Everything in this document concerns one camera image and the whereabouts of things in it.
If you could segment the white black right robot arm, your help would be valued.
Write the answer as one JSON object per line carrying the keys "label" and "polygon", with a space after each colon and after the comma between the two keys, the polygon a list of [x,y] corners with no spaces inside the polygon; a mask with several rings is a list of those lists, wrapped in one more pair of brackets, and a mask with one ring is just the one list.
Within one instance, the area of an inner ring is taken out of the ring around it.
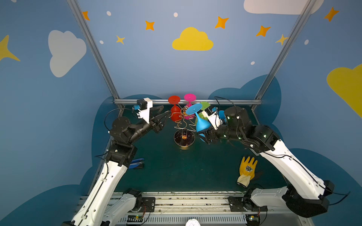
{"label": "white black right robot arm", "polygon": [[333,193],[334,184],[313,174],[286,147],[279,135],[269,126],[254,125],[245,108],[232,106],[224,110],[224,124],[210,125],[199,131],[207,144],[220,139],[236,140],[256,155],[268,160],[289,182],[275,189],[249,188],[242,198],[245,210],[255,211],[265,206],[288,208],[293,213],[310,218],[328,211],[327,196]]}

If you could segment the blue wine glass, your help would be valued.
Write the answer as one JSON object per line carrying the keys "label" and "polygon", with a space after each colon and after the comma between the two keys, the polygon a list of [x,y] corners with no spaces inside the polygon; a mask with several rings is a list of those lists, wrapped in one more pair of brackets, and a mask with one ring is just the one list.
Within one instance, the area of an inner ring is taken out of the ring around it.
{"label": "blue wine glass", "polygon": [[219,118],[220,118],[222,124],[225,124],[225,114],[224,114],[224,110],[220,110],[220,111],[218,112],[218,115],[219,115]]}
{"label": "blue wine glass", "polygon": [[190,106],[186,110],[186,114],[188,114],[188,115],[195,114],[198,119],[198,122],[196,123],[196,132],[197,133],[204,131],[204,130],[208,130],[210,127],[212,127],[212,124],[208,120],[204,120],[199,116],[198,111],[201,110],[201,108],[202,108],[202,104],[198,103],[198,104],[194,104],[194,105]]}

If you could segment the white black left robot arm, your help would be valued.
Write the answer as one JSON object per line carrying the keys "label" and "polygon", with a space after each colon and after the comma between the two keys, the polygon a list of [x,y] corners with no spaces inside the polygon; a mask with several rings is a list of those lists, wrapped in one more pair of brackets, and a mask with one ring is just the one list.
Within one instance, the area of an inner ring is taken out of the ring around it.
{"label": "white black left robot arm", "polygon": [[133,189],[128,189],[111,207],[108,204],[134,159],[137,152],[135,142],[150,131],[159,133],[171,116],[171,111],[163,113],[162,110],[162,106],[152,107],[149,121],[141,119],[137,124],[132,124],[124,116],[113,121],[109,130],[113,141],[103,159],[100,176],[78,213],[71,221],[64,221],[63,226],[115,226],[128,212],[142,207],[141,192]]}

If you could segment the red wine glass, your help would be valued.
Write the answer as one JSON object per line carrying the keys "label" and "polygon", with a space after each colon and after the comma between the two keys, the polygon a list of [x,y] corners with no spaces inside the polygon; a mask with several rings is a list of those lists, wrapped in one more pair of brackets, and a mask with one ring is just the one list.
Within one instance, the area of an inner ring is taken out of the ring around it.
{"label": "red wine glass", "polygon": [[178,106],[180,100],[178,96],[171,96],[168,99],[168,102],[173,105],[171,108],[171,120],[174,122],[179,122],[182,119],[181,108]]}

